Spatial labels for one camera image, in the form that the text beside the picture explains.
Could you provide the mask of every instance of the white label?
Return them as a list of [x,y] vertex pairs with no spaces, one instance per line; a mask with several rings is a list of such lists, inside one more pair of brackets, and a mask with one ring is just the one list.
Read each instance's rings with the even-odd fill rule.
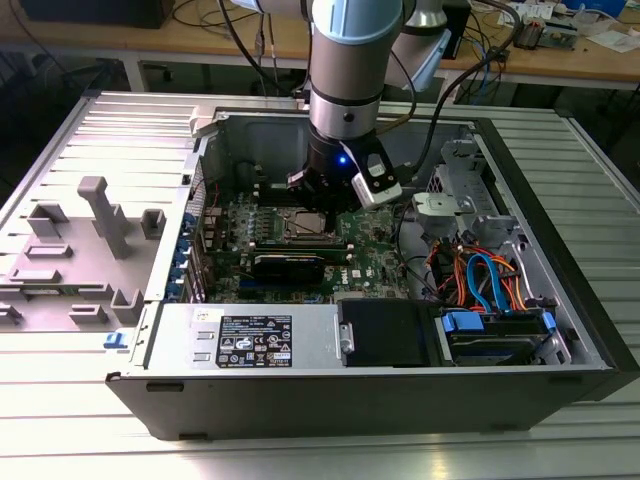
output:
[[192,322],[219,322],[224,315],[223,308],[196,308]]
[[25,295],[60,295],[58,290],[22,290]]

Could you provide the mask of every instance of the cable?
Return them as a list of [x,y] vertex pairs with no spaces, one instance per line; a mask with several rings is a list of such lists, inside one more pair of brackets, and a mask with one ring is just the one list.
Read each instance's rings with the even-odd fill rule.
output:
[[60,71],[66,74],[69,77],[69,79],[76,84],[78,88],[82,88],[82,85],[76,82],[75,79],[69,75],[69,72],[60,64],[60,62],[58,62],[58,60],[56,60],[56,58],[51,54],[51,52],[47,50],[47,48],[42,43],[40,43],[38,39],[29,31],[27,26],[24,23],[22,23],[22,20],[20,20],[20,17],[18,16],[18,12],[16,11],[16,7],[13,4],[13,0],[9,0],[9,8],[11,9],[11,14],[13,15],[13,18],[15,18],[16,22],[18,22],[18,25],[20,25],[20,28],[22,29],[22,31],[31,39],[31,41],[35,43],[45,53],[47,57],[53,60],[53,63],[56,64],[56,66],[60,69]]
[[[427,294],[424,296],[425,299],[428,298],[429,301],[434,303],[442,303],[440,299],[435,296],[436,292],[431,287],[431,285],[429,285],[429,283],[424,278],[422,278],[411,267],[409,267],[408,261],[405,260],[404,255],[402,254],[402,250],[400,248],[400,230],[402,229],[402,224],[404,223],[404,217],[407,215],[409,208],[411,208],[411,204],[412,202],[409,201],[404,207],[404,210],[402,211],[402,215],[400,216],[400,222],[398,223],[398,227],[396,228],[396,233],[395,233],[396,252],[398,254],[398,259],[400,260],[400,266],[404,266],[405,269],[407,270],[407,273],[410,274],[412,277],[414,277],[416,280],[418,280],[424,286],[427,292]],[[422,255],[411,257],[410,260],[415,260],[421,256]]]
[[307,52],[307,73],[304,77],[304,81],[301,85],[294,88],[294,91],[302,90],[304,86],[307,84],[309,79],[311,78],[311,55],[313,54],[313,27],[311,26],[311,22],[307,22],[307,30],[309,33],[309,51]]
[[[200,21],[201,23],[191,23],[191,22],[187,22],[185,20],[182,20],[180,18],[178,18],[178,12],[183,9],[184,7],[186,7],[187,5],[196,2],[197,0],[185,0],[184,2],[182,2],[180,5],[178,5],[177,7],[175,7],[173,9],[173,11],[171,12],[171,18],[173,18],[176,22],[185,25],[187,27],[198,27],[198,28],[206,28],[206,27],[222,27],[225,25],[225,22],[219,22],[219,23],[208,23],[206,22],[206,18],[209,15],[214,15],[216,13],[220,13],[220,10],[210,10],[207,13],[200,15]],[[228,12],[232,12],[233,10],[236,10],[237,8],[239,8],[238,6],[234,5],[231,8],[227,8]],[[249,17],[253,17],[255,15],[259,15],[258,12],[252,12],[252,13],[248,13],[246,15],[242,15],[241,17],[235,18],[232,21],[233,22],[237,22],[240,20],[244,20],[245,18],[249,18]]]
[[267,31],[269,32],[269,43],[271,43],[271,58],[273,59],[273,78],[278,81],[278,58],[276,57],[276,37],[273,34],[273,20],[271,14],[267,15]]
[[254,70],[258,72],[258,74],[262,78],[264,78],[267,81],[267,83],[271,84],[277,90],[289,95],[289,91],[286,88],[283,88],[282,86],[280,86],[280,84],[278,84],[269,75],[267,75],[266,72],[256,63],[256,61],[253,59],[251,54],[247,51],[247,49],[242,43],[242,40],[240,40],[240,37],[238,36],[238,32],[236,32],[236,29],[233,27],[233,23],[229,18],[229,13],[227,13],[227,8],[224,6],[223,0],[218,0],[218,7],[220,8],[220,13],[222,13],[222,16],[224,17],[224,21],[227,24],[227,28],[229,29],[229,33],[231,34],[233,41],[236,43],[238,50],[240,50],[240,52],[242,53],[244,58],[247,60],[247,62],[249,62],[249,64],[254,68]]
[[393,50],[391,50],[391,57],[396,61],[396,63],[400,67],[400,70],[402,70],[402,73],[407,80],[407,84],[409,85],[409,90],[411,92],[411,108],[409,109],[409,113],[407,113],[406,115],[403,115],[402,117],[397,118],[384,127],[379,128],[376,132],[377,135],[383,135],[387,132],[390,132],[394,128],[398,128],[400,125],[404,125],[413,118],[413,115],[416,113],[416,109],[418,108],[418,94],[416,92],[416,86],[413,84],[413,80],[411,79],[411,75],[409,75],[409,72],[407,72],[407,69]]
[[[258,24],[258,32],[256,33],[255,50],[258,57],[258,66],[262,68],[262,57],[264,56],[264,14],[260,15],[260,23]],[[264,78],[258,75],[260,79],[260,85],[262,86],[262,93],[267,96],[267,87],[264,84]]]
[[511,33],[509,33],[509,36],[507,37],[507,39],[504,42],[502,42],[502,44],[498,48],[496,48],[495,50],[492,50],[484,58],[483,61],[478,62],[477,64],[475,64],[474,66],[466,70],[464,73],[462,73],[462,75],[456,78],[451,83],[451,85],[449,85],[449,87],[444,91],[440,100],[438,101],[438,104],[436,105],[436,108],[433,112],[433,116],[431,117],[431,124],[429,125],[429,132],[427,133],[427,139],[424,143],[424,147],[422,148],[422,152],[418,157],[418,161],[413,167],[414,173],[418,173],[420,171],[420,169],[422,168],[422,165],[424,165],[424,162],[427,159],[427,155],[429,154],[429,150],[431,149],[431,142],[433,141],[433,135],[435,134],[436,124],[438,123],[438,118],[440,118],[440,112],[442,111],[442,108],[444,107],[444,104],[447,101],[447,98],[449,98],[449,95],[451,94],[451,92],[453,92],[458,87],[458,85],[460,85],[472,73],[479,71],[482,67],[484,67],[485,65],[491,63],[493,60],[498,58],[498,56],[506,50],[506,48],[511,44],[513,39],[516,36],[518,36],[520,34],[520,31],[522,30],[522,20],[520,19],[520,15],[518,15],[518,12],[516,12],[513,8],[509,7],[508,5],[504,5],[500,2],[497,2],[496,0],[478,0],[478,1],[480,3],[484,3],[486,5],[499,8],[500,10],[503,10],[504,12],[508,13],[513,18],[513,30],[511,31]]
[[[475,46],[477,46],[480,49],[480,51],[482,52],[482,58],[483,59],[487,58],[487,52],[486,52],[484,46],[480,45],[480,43],[477,40],[468,39],[468,38],[465,38],[465,37],[462,37],[462,38],[463,38],[463,40],[467,40],[467,41],[473,43]],[[480,93],[479,96],[477,96],[473,100],[473,102],[471,102],[472,105],[475,105],[476,103],[478,103],[478,100],[480,100],[483,97],[484,93],[486,93],[486,92],[484,92],[484,89],[487,86],[487,79],[488,78],[489,78],[489,64],[487,63],[485,65],[485,69],[484,69],[484,76],[482,77],[482,85],[480,86],[481,93]]]

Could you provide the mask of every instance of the power supply label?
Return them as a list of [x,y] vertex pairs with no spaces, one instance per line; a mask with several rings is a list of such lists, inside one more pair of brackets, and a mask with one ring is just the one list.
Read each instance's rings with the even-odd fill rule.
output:
[[225,316],[220,322],[216,363],[220,368],[290,367],[291,316]]

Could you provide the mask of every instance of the black cable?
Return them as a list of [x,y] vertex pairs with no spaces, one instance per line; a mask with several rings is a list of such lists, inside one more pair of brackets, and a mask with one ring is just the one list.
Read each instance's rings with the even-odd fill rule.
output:
[[311,55],[313,54],[313,28],[311,27],[311,22],[307,22],[307,29],[309,33],[309,51],[307,52],[307,73],[304,77],[304,81],[301,85],[294,88],[293,91],[302,90],[304,86],[307,84],[309,79],[311,78]]
[[[260,23],[258,25],[258,33],[256,33],[255,49],[258,57],[258,66],[262,68],[262,57],[264,56],[264,14],[260,15]],[[264,78],[258,75],[260,79],[260,85],[262,86],[262,94],[267,96],[267,87],[264,84]]]
[[476,26],[478,28],[476,29],[476,28],[467,26],[466,29],[479,34],[480,37],[482,38],[482,46],[484,47],[485,51],[488,51],[489,48],[491,48],[491,39],[488,37],[486,33],[482,31],[482,27],[480,26],[480,21],[478,20],[478,17],[476,16],[475,13],[471,12],[471,18],[473,19],[474,22],[476,22]]
[[273,59],[273,78],[278,82],[278,59],[276,58],[276,37],[273,34],[273,20],[271,14],[267,15],[267,32],[269,32],[269,43],[271,44],[271,58]]
[[449,87],[444,91],[440,100],[438,101],[438,104],[436,105],[436,108],[433,112],[433,116],[431,117],[431,124],[429,125],[429,132],[427,133],[427,139],[424,143],[424,147],[422,148],[422,152],[418,157],[418,161],[413,167],[414,173],[418,173],[420,171],[420,169],[422,168],[422,165],[424,165],[424,162],[427,159],[427,155],[429,154],[429,149],[431,148],[431,142],[433,141],[433,135],[435,134],[436,124],[438,123],[438,118],[440,117],[440,112],[442,111],[442,108],[444,107],[444,104],[447,101],[447,98],[449,98],[449,95],[451,94],[451,92],[453,92],[458,87],[458,85],[460,85],[467,77],[471,76],[472,73],[480,71],[480,69],[482,69],[485,65],[491,63],[493,60],[498,58],[500,54],[504,52],[507,49],[507,47],[511,44],[513,39],[520,34],[522,30],[522,20],[520,19],[520,15],[518,15],[518,12],[516,12],[513,8],[503,3],[497,2],[495,0],[478,0],[478,2],[484,3],[486,5],[490,5],[500,10],[504,10],[506,13],[511,15],[511,17],[513,18],[513,29],[511,33],[509,33],[509,36],[507,37],[507,39],[504,42],[502,42],[502,44],[499,47],[492,50],[491,53],[487,53],[484,60],[476,63],[471,68],[465,70],[462,73],[462,75],[456,78],[451,83],[451,85],[449,85]]
[[[195,2],[197,0],[185,0],[184,2],[182,2],[180,5],[176,6],[172,11],[171,11],[171,18],[173,18],[176,22],[185,25],[187,27],[198,27],[198,28],[206,28],[206,27],[222,27],[223,25],[225,25],[225,22],[219,22],[219,23],[209,23],[206,22],[206,19],[209,15],[214,15],[216,13],[220,13],[220,10],[210,10],[207,13],[205,13],[204,15],[202,15],[202,18],[200,18],[201,23],[191,23],[191,22],[187,22],[185,20],[181,20],[180,18],[178,18],[178,12],[180,10],[182,10],[184,7],[186,7],[187,5]],[[240,8],[238,6],[234,6],[233,8],[227,8],[228,12],[231,12],[233,10],[236,10],[237,8]],[[254,15],[259,15],[257,12],[253,12],[253,13],[248,13],[246,15],[242,15],[241,17],[238,18],[234,18],[232,21],[233,22],[237,22],[240,20],[244,20],[245,18],[249,18],[249,17],[253,17]]]
[[400,230],[402,229],[402,224],[404,223],[404,217],[407,215],[407,212],[409,211],[409,209],[411,208],[411,201],[407,202],[407,205],[404,207],[404,210],[402,210],[402,215],[400,216],[400,222],[398,223],[398,228],[396,229],[396,252],[398,254],[398,259],[400,260],[400,265],[404,266],[404,268],[407,270],[407,273],[409,273],[413,278],[415,278],[416,280],[418,280],[426,289],[426,291],[428,292],[428,295],[430,294],[431,296],[433,296],[435,294],[433,288],[431,287],[431,285],[429,285],[429,283],[422,278],[420,275],[418,275],[411,267],[409,267],[408,262],[411,260],[415,260],[418,257],[411,257],[410,260],[405,260],[404,255],[402,254],[402,249],[400,248]]
[[258,72],[258,75],[264,78],[267,81],[267,83],[271,84],[277,90],[289,95],[290,93],[289,90],[280,86],[275,80],[273,80],[269,75],[267,75],[266,72],[260,67],[260,65],[256,63],[256,61],[253,59],[251,54],[247,51],[244,44],[242,43],[242,40],[238,36],[238,32],[236,32],[236,29],[233,27],[233,23],[229,18],[229,14],[227,13],[227,8],[224,6],[223,0],[218,0],[218,7],[220,7],[220,13],[222,13],[222,16],[224,17],[224,21],[227,24],[227,29],[229,30],[229,33],[231,34],[233,41],[236,43],[238,50],[240,50],[240,52],[242,53],[244,58],[247,60],[247,62],[249,62],[249,64],[254,68],[254,70]]
[[38,39],[29,31],[29,29],[27,28],[27,26],[22,23],[22,20],[20,20],[20,17],[18,16],[18,12],[16,11],[16,7],[13,4],[13,0],[9,0],[9,8],[11,9],[11,14],[13,15],[13,18],[15,18],[16,22],[18,22],[18,25],[20,25],[20,28],[22,28],[22,31],[31,39],[31,41],[33,43],[35,43],[44,53],[47,57],[49,57],[53,63],[56,64],[56,66],[60,69],[60,71],[64,74],[67,75],[67,77],[76,84],[76,86],[78,88],[82,88],[82,85],[80,85],[78,82],[75,81],[75,79],[69,75],[69,72],[62,66],[60,65],[60,62],[58,62],[58,60],[56,60],[56,57],[54,57],[51,52],[49,50],[47,50],[47,48],[38,41]]
[[400,67],[400,70],[402,70],[402,73],[404,74],[404,78],[407,80],[407,84],[409,85],[409,90],[411,92],[411,108],[409,109],[409,113],[407,113],[406,115],[403,115],[402,117],[394,120],[388,125],[385,125],[384,127],[379,128],[376,132],[377,135],[382,135],[384,133],[390,132],[394,128],[399,127],[400,125],[404,125],[405,123],[407,123],[409,120],[413,118],[413,115],[416,113],[416,109],[418,108],[418,94],[416,92],[416,86],[413,84],[413,80],[411,79],[411,75],[409,75],[409,72],[407,71],[407,69],[402,64],[402,62],[400,61],[400,59],[398,58],[398,56],[395,54],[393,50],[391,50],[391,57],[396,61],[396,63]]

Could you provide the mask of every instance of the green circuit board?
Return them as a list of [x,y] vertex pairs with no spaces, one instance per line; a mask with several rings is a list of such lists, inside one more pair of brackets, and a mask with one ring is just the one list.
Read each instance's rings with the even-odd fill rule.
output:
[[[390,242],[391,207],[342,214],[332,234],[322,233],[321,219],[301,208],[260,207],[245,195],[220,207],[217,228],[221,232],[209,252],[215,277],[211,303],[334,303],[343,298],[408,297],[407,280]],[[296,248],[288,250],[288,245]],[[327,264],[321,284],[247,288],[252,283],[253,260],[265,253],[323,258]]]

